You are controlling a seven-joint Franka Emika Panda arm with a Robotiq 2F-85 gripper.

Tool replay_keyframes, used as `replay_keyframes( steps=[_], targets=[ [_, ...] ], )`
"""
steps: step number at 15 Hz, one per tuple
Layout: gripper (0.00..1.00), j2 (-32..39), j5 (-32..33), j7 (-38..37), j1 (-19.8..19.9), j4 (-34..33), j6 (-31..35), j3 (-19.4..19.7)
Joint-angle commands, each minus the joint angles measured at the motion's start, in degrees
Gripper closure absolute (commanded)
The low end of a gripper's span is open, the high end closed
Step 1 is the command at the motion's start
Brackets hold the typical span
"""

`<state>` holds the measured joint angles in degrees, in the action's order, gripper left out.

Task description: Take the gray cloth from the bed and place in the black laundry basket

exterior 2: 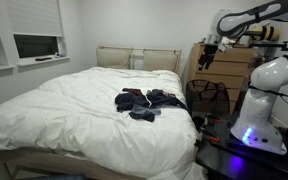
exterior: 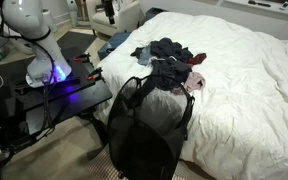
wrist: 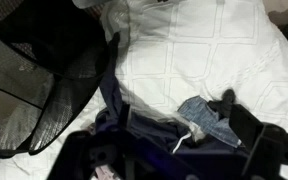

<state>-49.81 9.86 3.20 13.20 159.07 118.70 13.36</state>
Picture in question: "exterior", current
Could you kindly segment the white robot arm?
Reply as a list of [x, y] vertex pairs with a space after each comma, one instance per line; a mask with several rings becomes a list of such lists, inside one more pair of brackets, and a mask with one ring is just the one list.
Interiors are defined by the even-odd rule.
[[2, 0], [0, 14], [32, 46], [35, 58], [27, 66], [27, 84], [37, 88], [65, 81], [72, 68], [44, 19], [41, 0]]

